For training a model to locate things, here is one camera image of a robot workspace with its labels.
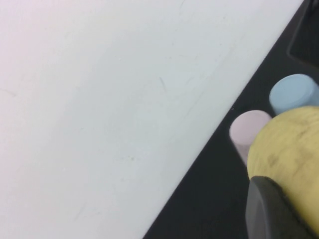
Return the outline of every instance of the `blue chalk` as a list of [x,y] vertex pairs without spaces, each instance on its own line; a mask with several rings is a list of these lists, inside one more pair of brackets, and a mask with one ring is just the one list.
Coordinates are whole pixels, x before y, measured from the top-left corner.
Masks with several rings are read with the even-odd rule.
[[307,75],[286,76],[271,89],[269,102],[277,115],[302,106],[319,106],[319,86]]

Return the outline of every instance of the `white surface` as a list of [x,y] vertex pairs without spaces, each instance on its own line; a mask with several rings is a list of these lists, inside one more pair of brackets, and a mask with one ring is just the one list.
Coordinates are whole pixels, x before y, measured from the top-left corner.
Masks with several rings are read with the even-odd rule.
[[0,3],[0,238],[140,239],[301,0]]

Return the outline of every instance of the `scratch mark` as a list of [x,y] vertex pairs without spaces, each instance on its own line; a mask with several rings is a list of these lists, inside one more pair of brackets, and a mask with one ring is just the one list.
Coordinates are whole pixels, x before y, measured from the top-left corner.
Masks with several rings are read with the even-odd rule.
[[186,0],[184,0],[181,4],[180,4],[180,6],[179,6],[179,10],[181,10],[181,7],[184,5],[184,2],[185,2]]
[[167,92],[167,88],[166,88],[165,82],[162,79],[162,77],[160,77],[159,80],[160,80],[161,85],[163,86],[164,91]]
[[199,102],[199,100],[202,98],[202,96],[204,95],[206,90],[204,90],[200,95],[199,97],[197,98],[197,100],[194,102],[194,104],[189,108],[188,112],[185,114],[184,118],[186,118],[190,112],[193,110],[193,108],[197,105],[197,103]]
[[85,209],[85,207],[86,207],[86,203],[87,203],[87,202],[85,202],[85,203],[83,204],[83,206],[80,208],[79,212],[77,213],[77,215],[76,215],[75,218],[74,218],[74,221],[76,221],[76,220],[79,219],[79,217],[81,216],[81,214],[83,213],[83,211],[84,211],[84,209]]
[[187,81],[186,81],[186,83],[185,83],[185,85],[187,85],[191,80],[193,80],[194,79],[194,77],[190,77]]
[[2,88],[0,88],[0,91],[6,92],[7,94],[11,95],[12,97],[16,97],[16,93],[14,93],[14,92],[12,92],[12,91],[8,91],[8,90],[2,89]]

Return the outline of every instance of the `pink chalk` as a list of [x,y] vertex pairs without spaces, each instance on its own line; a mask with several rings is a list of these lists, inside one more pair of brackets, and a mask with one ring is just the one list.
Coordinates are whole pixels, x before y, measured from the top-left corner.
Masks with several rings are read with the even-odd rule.
[[248,111],[237,117],[231,124],[229,136],[238,154],[247,165],[248,152],[259,131],[271,120],[264,111]]

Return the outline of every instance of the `yellow object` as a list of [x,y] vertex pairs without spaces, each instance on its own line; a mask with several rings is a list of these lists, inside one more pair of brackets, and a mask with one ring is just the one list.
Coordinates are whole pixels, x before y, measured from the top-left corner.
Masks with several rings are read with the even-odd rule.
[[248,154],[248,175],[276,181],[300,216],[319,235],[319,107],[273,118]]

